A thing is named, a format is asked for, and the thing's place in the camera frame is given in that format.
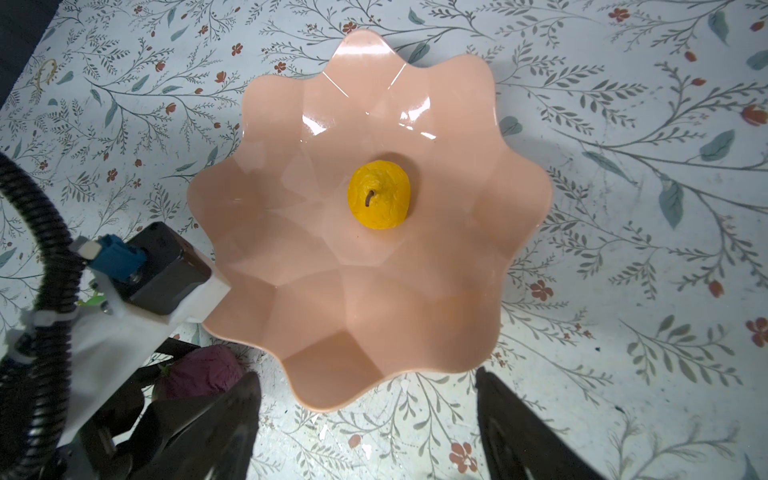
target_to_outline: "tablecloth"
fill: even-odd
[[[765,478],[766,16],[765,0],[63,0],[0,148],[77,234],[162,220],[212,253],[185,192],[237,148],[251,79],[315,75],[358,28],[419,67],[477,55],[506,141],[556,188],[486,368],[607,478]],[[40,266],[0,214],[5,331]],[[251,478],[488,477],[472,372],[317,415],[274,359],[236,350],[264,390]]]

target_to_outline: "floral tablecloth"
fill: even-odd
[[[418,66],[478,55],[506,140],[556,187],[486,367],[607,478],[766,478],[766,17],[766,0],[63,0],[0,148],[75,233],[162,220],[210,252],[185,191],[237,148],[251,79],[315,75],[357,28]],[[0,214],[5,331],[40,267]],[[251,478],[488,477],[471,372],[316,415],[275,360],[237,351],[264,390]]]

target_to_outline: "cable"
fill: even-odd
[[[36,310],[70,313],[84,269],[84,261],[68,250],[72,238],[53,203],[26,172],[0,154],[0,194],[19,212],[40,248],[43,277],[35,299]],[[0,361],[0,426],[23,421],[16,445],[0,445],[0,480],[26,480],[35,475],[57,447],[69,405],[71,375],[71,321],[37,327],[25,333],[16,346],[28,346],[31,366],[7,356]],[[21,386],[29,386],[19,401]],[[11,404],[28,412],[23,419],[9,418]]]

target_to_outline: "blue connector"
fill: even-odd
[[[88,266],[110,278],[128,282],[147,262],[147,255],[141,249],[126,245],[116,235],[104,235],[97,242],[101,249]]]

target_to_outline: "pink bowl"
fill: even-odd
[[[512,257],[545,218],[547,174],[510,150],[488,66],[406,64],[356,31],[310,80],[251,82],[243,139],[187,197],[232,290],[213,335],[283,364],[307,408],[341,408],[409,370],[462,372],[499,331]],[[409,175],[409,216],[370,230],[349,179],[375,159]]]

